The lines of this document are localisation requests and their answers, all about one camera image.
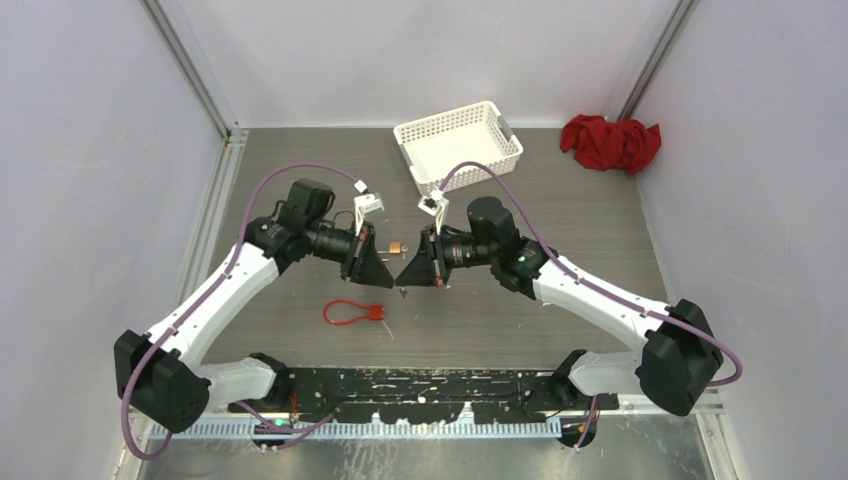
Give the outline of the red cable padlock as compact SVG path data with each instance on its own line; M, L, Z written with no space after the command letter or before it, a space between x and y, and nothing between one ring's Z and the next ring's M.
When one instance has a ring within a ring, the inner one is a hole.
M385 307L382 304L362 304L347 299L328 302L322 311L323 320L332 326L348 326L358 322L382 322Z

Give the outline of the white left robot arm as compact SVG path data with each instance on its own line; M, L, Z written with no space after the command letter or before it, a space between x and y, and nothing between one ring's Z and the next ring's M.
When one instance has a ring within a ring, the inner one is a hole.
M290 406L295 384L284 363L262 353L216 365L202 360L254 296L307 256L337 263L341 278L352 283L393 287L375 227L365 218L383 210L380 195L363 190L355 197L346 229L325 218L335 198L326 184L295 181L271 215L247 223L224 262L170 316L144 334L122 334L114 345L119 398L171 433L238 401L269 413Z

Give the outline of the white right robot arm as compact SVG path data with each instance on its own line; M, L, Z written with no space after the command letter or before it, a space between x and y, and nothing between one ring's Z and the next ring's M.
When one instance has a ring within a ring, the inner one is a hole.
M522 235L498 198L473 200L466 230L445 224L446 198L424 196L418 206L435 222L422 230L397 285L444 287L453 270L485 266L507 290L572 312L627 346L623 353L575 350L567 357L554 386L565 409L580 410L597 395L642 394L665 412L686 416L722 366L723 354L697 304L646 299L587 273Z

